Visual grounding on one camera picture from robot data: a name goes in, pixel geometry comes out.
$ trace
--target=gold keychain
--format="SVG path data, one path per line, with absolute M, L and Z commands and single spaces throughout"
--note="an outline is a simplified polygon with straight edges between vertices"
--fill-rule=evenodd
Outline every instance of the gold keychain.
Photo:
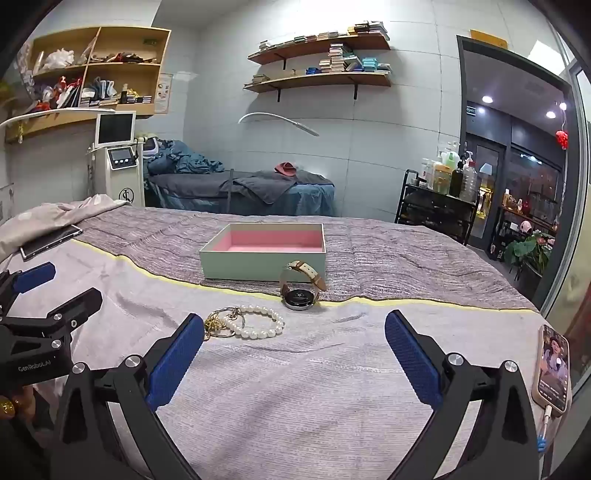
M 203 336 L 204 341 L 209 340 L 211 337 L 230 338 L 236 335 L 236 332 L 231 331 L 224 322 L 219 319 L 219 314 L 221 312 L 230 312 L 230 315 L 228 316 L 229 320 L 236 320 L 239 316 L 242 317 L 242 328 L 246 326 L 246 319 L 244 318 L 244 315 L 240 313 L 238 307 L 225 307 L 215 310 L 211 312 L 203 322 L 203 326 L 205 327 L 205 335 Z

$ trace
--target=wooden shelf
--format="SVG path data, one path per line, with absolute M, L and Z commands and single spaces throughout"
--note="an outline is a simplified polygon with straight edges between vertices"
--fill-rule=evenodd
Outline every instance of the wooden shelf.
M 286 47 L 269 48 L 258 51 L 248 56 L 260 65 L 266 65 L 278 60 L 292 59 L 302 55 L 314 53 L 328 53 L 331 43 L 344 43 L 352 50 L 390 50 L 390 46 L 383 35 L 361 34 L 343 35 L 329 38 L 328 40 L 314 40 L 310 42 L 295 43 Z
M 86 86 L 94 78 L 101 77 L 103 80 L 113 80 L 117 92 L 122 90 L 123 85 L 128 84 L 129 88 L 140 95 L 151 95 L 154 99 L 169 36 L 170 30 L 153 27 L 87 27 L 66 30 L 36 38 L 33 41 L 30 63 L 35 62 L 41 52 L 44 52 L 44 58 L 46 58 L 49 53 L 59 48 L 73 50 L 74 59 L 78 60 L 82 52 L 96 37 L 96 43 L 89 57 L 93 54 L 102 57 L 113 52 L 128 51 L 143 59 L 156 58 L 157 63 L 104 62 L 72 65 L 35 75 L 37 83 L 52 85 L 63 75 L 68 81 L 81 77 L 83 86 Z M 132 103 L 105 105 L 104 108 L 135 111 L 139 116 L 150 116 L 154 115 L 155 106 L 153 103 Z M 23 136 L 42 133 L 62 125 L 94 121 L 95 119 L 96 115 L 93 113 L 56 110 L 55 113 L 23 123 Z M 6 129 L 5 139 L 6 142 L 14 142 L 18 139 L 17 123 Z
M 114 108 L 117 111 L 135 111 L 137 115 L 153 115 L 153 103 L 132 103 L 128 105 L 105 105 L 97 108 Z M 55 113 L 50 115 L 40 116 L 38 118 L 30 119 L 24 124 L 23 137 L 28 137 L 33 134 L 46 132 L 48 129 L 61 127 L 62 125 L 87 122 L 96 120 L 96 115 L 86 112 L 60 112 L 55 110 Z M 10 125 L 6 130 L 6 142 L 12 143 L 18 140 L 18 127 L 16 124 Z
M 103 61 L 103 62 L 99 62 L 97 61 L 96 63 L 89 63 L 88 66 L 89 67 L 107 67 L 107 66 L 111 66 L 111 65 L 133 65 L 136 67 L 160 67 L 159 63 L 137 63 L 134 61 Z
M 389 87 L 390 79 L 385 73 L 378 72 L 338 72 L 298 75 L 282 79 L 268 80 L 261 83 L 246 85 L 245 90 L 251 92 L 275 92 L 285 88 L 310 87 L 318 85 L 376 85 Z
M 35 79 L 35 82 L 37 82 L 38 80 L 43 81 L 43 79 L 52 77 L 65 76 L 66 78 L 68 78 L 70 76 L 75 76 L 77 72 L 84 74 L 85 68 L 86 65 L 70 65 L 69 67 L 63 67 L 61 69 L 53 69 L 37 73 L 33 76 L 33 78 Z

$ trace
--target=gray blanket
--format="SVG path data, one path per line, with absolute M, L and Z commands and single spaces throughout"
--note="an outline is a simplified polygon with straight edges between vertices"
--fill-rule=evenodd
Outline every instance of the gray blanket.
M 473 251 L 422 226 L 329 217 L 241 217 L 120 207 L 80 224 L 80 240 L 125 255 L 156 275 L 195 284 L 278 295 L 278 284 L 207 280 L 199 249 L 229 222 L 323 223 L 326 283 L 322 299 L 360 296 L 426 299 L 493 309 L 535 307 Z
M 167 173 L 150 177 L 150 182 L 179 198 L 223 198 L 230 189 L 230 172 L 209 175 Z M 259 170 L 254 173 L 234 171 L 232 194 L 238 193 L 251 200 L 273 205 L 281 195 L 295 184 L 332 185 L 322 175 L 298 170 L 294 177 L 275 171 Z

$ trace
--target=bottle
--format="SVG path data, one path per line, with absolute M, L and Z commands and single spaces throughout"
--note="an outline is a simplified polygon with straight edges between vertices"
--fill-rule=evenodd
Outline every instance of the bottle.
M 121 90 L 121 97 L 119 98 L 119 103 L 127 103 L 127 84 L 123 84 L 123 90 Z
M 463 166 L 463 163 L 459 161 L 457 168 L 452 172 L 452 181 L 449 184 L 449 195 L 452 197 L 459 197 L 462 191 L 462 180 L 464 178 Z
M 476 184 L 478 183 L 478 173 L 474 167 L 476 167 L 476 162 L 472 160 L 472 152 L 467 151 L 466 154 L 468 155 L 466 164 L 467 167 L 464 167 L 463 178 L 462 178 L 462 191 L 460 192 L 460 200 L 464 200 L 464 202 L 472 203 L 474 202 L 474 194 L 476 193 Z

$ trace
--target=person's hand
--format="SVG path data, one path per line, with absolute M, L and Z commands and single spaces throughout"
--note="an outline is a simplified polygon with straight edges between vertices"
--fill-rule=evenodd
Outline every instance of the person's hand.
M 0 419 L 10 420 L 15 416 L 31 421 L 35 416 L 35 395 L 33 386 L 28 385 L 10 395 L 10 399 L 0 396 Z

